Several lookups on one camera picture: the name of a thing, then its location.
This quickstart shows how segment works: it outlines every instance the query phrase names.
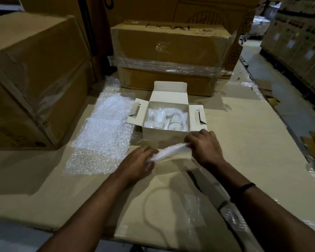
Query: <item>table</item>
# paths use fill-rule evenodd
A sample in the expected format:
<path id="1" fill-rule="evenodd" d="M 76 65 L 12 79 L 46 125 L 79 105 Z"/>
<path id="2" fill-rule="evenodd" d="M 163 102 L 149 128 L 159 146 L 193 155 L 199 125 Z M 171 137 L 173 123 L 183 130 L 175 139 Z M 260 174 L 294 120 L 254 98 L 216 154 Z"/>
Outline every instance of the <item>table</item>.
<path id="1" fill-rule="evenodd" d="M 308 162 L 272 107 L 247 86 L 250 83 L 238 63 L 229 81 L 218 82 L 213 97 L 189 95 L 189 102 L 204 105 L 208 129 L 215 131 L 227 161 L 295 216 L 315 222 L 315 181 L 306 170 Z M 122 90 L 145 100 L 151 95 Z M 87 98 L 70 141 L 95 100 Z M 63 225 L 108 176 L 63 176 L 71 153 L 69 144 L 57 151 L 0 150 L 0 219 L 47 230 Z M 224 198 L 214 177 L 190 154 L 183 154 L 158 164 L 151 175 L 126 190 L 105 235 L 165 249 L 240 251 L 215 209 Z"/>

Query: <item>black strap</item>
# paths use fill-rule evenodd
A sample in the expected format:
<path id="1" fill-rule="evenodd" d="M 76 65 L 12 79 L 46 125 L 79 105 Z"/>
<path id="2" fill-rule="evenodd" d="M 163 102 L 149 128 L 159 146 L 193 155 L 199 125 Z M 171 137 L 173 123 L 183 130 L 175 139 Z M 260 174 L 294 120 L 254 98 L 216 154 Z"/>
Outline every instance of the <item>black strap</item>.
<path id="1" fill-rule="evenodd" d="M 246 184 L 240 188 L 238 188 L 231 196 L 230 196 L 230 201 L 231 203 L 235 203 L 235 201 L 250 187 L 255 186 L 255 183 L 250 183 L 250 184 Z"/>

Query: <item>hand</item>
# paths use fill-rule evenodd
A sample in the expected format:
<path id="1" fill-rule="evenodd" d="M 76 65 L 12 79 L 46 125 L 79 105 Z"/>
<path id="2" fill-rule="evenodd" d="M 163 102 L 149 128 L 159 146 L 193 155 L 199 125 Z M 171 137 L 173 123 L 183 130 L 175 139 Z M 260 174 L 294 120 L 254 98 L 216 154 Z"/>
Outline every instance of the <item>hand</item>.
<path id="1" fill-rule="evenodd" d="M 213 131 L 202 129 L 199 132 L 189 133 L 184 141 L 190 143 L 192 156 L 203 167 L 225 162 L 222 148 Z"/>
<path id="2" fill-rule="evenodd" d="M 124 178 L 129 184 L 135 184 L 154 168 L 155 163 L 147 163 L 147 161 L 158 152 L 150 146 L 141 146 L 129 153 L 114 173 Z"/>

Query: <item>concrete floor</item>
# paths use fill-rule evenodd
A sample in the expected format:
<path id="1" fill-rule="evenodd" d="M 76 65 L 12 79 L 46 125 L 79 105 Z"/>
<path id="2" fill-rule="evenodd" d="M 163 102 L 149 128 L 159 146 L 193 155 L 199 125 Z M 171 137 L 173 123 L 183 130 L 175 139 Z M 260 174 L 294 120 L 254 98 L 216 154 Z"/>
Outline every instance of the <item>concrete floor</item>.
<path id="1" fill-rule="evenodd" d="M 294 134 L 308 136 L 309 131 L 315 131 L 315 111 L 312 105 L 301 97 L 289 80 L 273 69 L 259 55 L 260 41 L 249 40 L 244 43 L 243 58 L 249 64 L 249 71 L 255 79 L 268 80 L 272 83 L 273 95 L 280 100 L 276 107 L 284 121 Z M 20 225 L 0 221 L 0 252 L 33 252 L 36 251 L 51 234 Z M 128 252 L 131 244 L 114 241 L 100 241 L 96 251 Z M 145 251 L 159 251 L 144 248 Z"/>

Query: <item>open box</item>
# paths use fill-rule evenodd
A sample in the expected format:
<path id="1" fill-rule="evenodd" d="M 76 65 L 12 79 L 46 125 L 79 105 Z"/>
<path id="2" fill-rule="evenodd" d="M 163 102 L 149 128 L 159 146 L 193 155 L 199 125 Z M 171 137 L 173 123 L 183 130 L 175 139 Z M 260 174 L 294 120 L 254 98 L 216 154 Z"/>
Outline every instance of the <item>open box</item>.
<path id="1" fill-rule="evenodd" d="M 170 131 L 144 127 L 148 119 L 147 110 L 158 108 L 176 108 L 189 113 L 189 131 Z M 155 81 L 154 90 L 149 101 L 135 99 L 127 118 L 127 123 L 142 127 L 143 139 L 147 141 L 176 144 L 184 142 L 189 132 L 207 128 L 203 105 L 189 105 L 187 83 L 175 81 Z"/>

